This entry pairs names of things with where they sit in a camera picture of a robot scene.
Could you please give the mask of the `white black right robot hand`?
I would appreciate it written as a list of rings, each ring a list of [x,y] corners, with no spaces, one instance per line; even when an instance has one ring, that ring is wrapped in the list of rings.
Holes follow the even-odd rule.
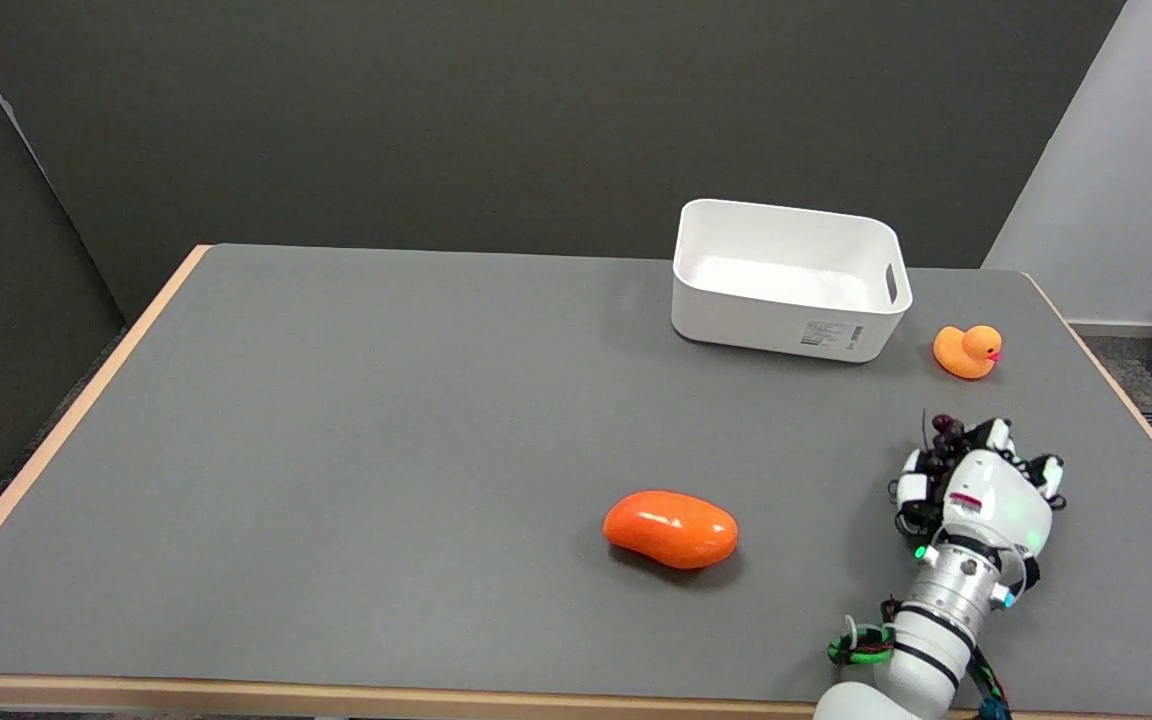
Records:
[[[1053,515],[1064,510],[1064,458],[1021,456],[1002,416],[968,425],[938,414],[929,429],[888,483],[900,535],[924,546],[956,536],[1020,561],[1037,558]]]

